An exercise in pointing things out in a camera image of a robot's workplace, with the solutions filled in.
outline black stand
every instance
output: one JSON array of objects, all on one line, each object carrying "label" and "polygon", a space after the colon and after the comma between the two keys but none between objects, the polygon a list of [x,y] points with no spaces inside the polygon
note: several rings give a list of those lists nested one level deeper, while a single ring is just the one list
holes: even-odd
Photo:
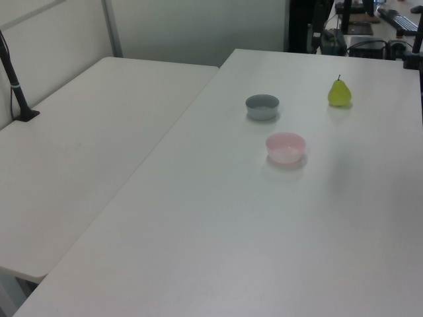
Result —
[{"label": "black stand", "polygon": [[420,48],[422,46],[422,40],[423,40],[423,15],[420,15],[420,21],[418,23],[416,39],[414,41],[414,45],[412,46],[412,51],[404,52],[403,67],[405,69],[421,70],[420,66],[423,61],[423,54],[420,53]]},{"label": "black stand", "polygon": [[344,11],[342,13],[341,31],[343,35],[373,35],[373,29],[368,22],[350,23],[352,0],[344,1]]},{"label": "black stand", "polygon": [[3,42],[3,39],[0,39],[0,58],[3,66],[6,70],[7,77],[11,83],[11,87],[13,92],[15,93],[16,100],[18,100],[19,108],[20,108],[20,116],[15,118],[18,121],[28,122],[33,117],[40,114],[39,111],[31,110],[26,103],[24,93],[20,87],[18,82],[18,78],[16,76],[15,70],[13,69],[11,57],[9,52],[7,51],[6,45]]}]

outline bowl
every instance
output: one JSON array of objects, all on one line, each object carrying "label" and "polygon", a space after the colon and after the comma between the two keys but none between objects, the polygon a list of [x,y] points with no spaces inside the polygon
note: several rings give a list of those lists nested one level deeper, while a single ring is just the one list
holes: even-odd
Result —
[{"label": "bowl", "polygon": [[249,117],[255,120],[269,120],[278,113],[279,100],[269,94],[256,94],[245,101]]},{"label": "bowl", "polygon": [[298,134],[281,132],[269,136],[266,146],[271,160],[280,164],[291,164],[300,160],[305,141]]}]

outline keyboard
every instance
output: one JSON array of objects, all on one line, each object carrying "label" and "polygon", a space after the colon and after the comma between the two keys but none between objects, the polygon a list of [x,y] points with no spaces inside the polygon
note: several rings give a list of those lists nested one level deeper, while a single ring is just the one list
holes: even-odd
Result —
[{"label": "keyboard", "polygon": [[383,20],[387,21],[397,30],[403,29],[404,35],[416,35],[417,25],[400,15],[398,11],[378,8],[377,12],[381,14]]}]

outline pear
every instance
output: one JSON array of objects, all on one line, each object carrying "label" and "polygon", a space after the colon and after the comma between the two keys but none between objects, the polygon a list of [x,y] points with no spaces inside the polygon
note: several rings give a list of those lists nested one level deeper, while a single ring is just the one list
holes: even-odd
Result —
[{"label": "pear", "polygon": [[329,103],[335,107],[343,107],[350,103],[351,101],[351,92],[350,89],[345,85],[343,81],[339,78],[332,85],[332,88],[328,94]]}]

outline wall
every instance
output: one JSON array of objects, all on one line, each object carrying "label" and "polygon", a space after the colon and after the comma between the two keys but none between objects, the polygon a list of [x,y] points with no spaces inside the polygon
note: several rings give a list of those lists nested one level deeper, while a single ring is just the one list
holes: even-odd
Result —
[{"label": "wall", "polygon": [[[112,55],[101,0],[66,0],[3,35],[30,107]],[[10,84],[0,66],[0,129],[11,122],[9,94]]]},{"label": "wall", "polygon": [[0,0],[0,29],[6,30],[65,0]]},{"label": "wall", "polygon": [[289,48],[289,4],[291,0],[283,0],[285,3],[285,18],[284,18],[284,52]]},{"label": "wall", "polygon": [[235,48],[282,51],[288,0],[107,0],[124,57],[220,67]]}]

